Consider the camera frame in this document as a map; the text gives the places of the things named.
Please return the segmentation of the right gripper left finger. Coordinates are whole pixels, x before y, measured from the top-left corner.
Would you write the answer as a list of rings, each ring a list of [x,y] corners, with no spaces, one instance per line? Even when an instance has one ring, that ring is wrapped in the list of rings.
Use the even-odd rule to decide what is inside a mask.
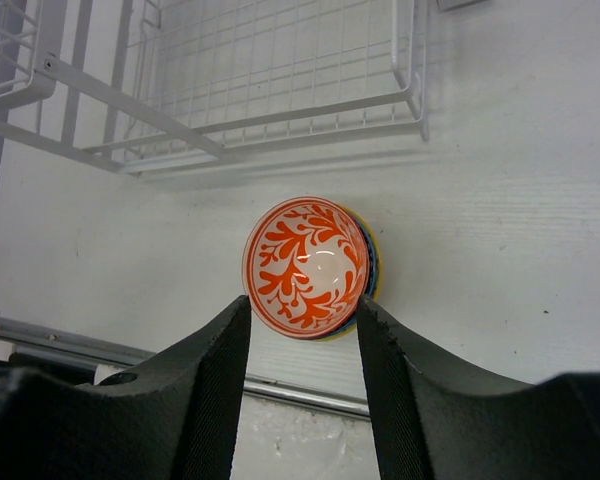
[[[0,479],[227,479],[251,334],[247,297],[98,385],[0,367]]]

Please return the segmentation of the orange floral patterned bowl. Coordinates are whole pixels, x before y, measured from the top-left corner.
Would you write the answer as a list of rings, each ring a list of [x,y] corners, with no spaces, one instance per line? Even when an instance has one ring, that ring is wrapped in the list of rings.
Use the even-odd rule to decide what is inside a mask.
[[[264,325],[289,338],[321,340],[355,326],[358,299],[378,295],[382,267],[362,218],[326,198],[301,196],[258,220],[241,273]]]

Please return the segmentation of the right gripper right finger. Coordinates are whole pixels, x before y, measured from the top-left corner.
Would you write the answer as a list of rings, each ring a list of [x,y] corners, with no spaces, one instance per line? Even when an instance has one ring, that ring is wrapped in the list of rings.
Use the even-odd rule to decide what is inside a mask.
[[[384,479],[600,479],[600,372],[527,384],[478,367],[359,299]]]

